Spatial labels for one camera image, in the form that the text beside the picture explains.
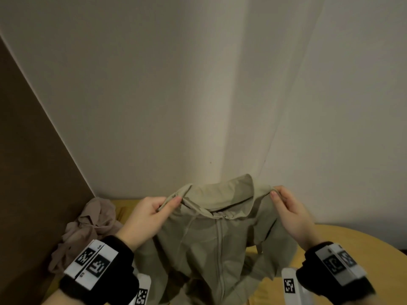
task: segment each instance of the left hand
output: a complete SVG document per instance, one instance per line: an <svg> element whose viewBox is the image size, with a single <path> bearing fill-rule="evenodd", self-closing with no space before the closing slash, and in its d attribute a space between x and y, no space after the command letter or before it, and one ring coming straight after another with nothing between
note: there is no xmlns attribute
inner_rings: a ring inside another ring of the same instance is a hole
<svg viewBox="0 0 407 305"><path fill-rule="evenodd" d="M176 196L157 212L165 199L165 197L146 197L141 200L125 225L116 233L116 237L135 251L137 247L155 236L168 216L182 201L180 196Z"/></svg>

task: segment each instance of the wooden panel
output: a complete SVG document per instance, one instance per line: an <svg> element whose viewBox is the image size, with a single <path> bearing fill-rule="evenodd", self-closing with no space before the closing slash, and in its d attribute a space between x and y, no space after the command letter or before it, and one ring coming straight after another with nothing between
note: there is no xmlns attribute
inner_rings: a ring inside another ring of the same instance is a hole
<svg viewBox="0 0 407 305"><path fill-rule="evenodd" d="M49 256L93 197L0 41L0 303L38 304Z"/></svg>

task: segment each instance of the beige jacket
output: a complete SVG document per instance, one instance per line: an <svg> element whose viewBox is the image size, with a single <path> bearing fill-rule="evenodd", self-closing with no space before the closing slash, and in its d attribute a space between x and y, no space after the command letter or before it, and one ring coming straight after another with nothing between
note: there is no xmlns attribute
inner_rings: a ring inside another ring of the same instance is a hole
<svg viewBox="0 0 407 305"><path fill-rule="evenodd" d="M147 304L240 305L264 277L289 265L297 245L282 227L271 187L249 174L228 182L188 184L167 198L183 197L162 230L135 252L151 277ZM260 254L247 255L257 245Z"/></svg>

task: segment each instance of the right hand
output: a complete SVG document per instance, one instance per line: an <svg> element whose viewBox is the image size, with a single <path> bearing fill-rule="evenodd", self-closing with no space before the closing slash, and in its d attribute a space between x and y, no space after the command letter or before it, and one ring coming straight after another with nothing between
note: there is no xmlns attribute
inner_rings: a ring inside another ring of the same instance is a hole
<svg viewBox="0 0 407 305"><path fill-rule="evenodd" d="M270 196L280 215L282 225L298 245L307 251L324 240L319 235L305 206L284 186L275 186L282 199L272 190Z"/></svg>

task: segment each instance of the crumpled clothing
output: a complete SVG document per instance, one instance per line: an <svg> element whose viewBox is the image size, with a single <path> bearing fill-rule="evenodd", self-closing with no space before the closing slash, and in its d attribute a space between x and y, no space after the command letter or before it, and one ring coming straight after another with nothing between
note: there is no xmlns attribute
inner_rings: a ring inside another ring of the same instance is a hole
<svg viewBox="0 0 407 305"><path fill-rule="evenodd" d="M123 225L116 220L116 207L108 199L90 200L80 216L66 225L62 243L51 254L48 271L61 274L92 240L116 234Z"/></svg>

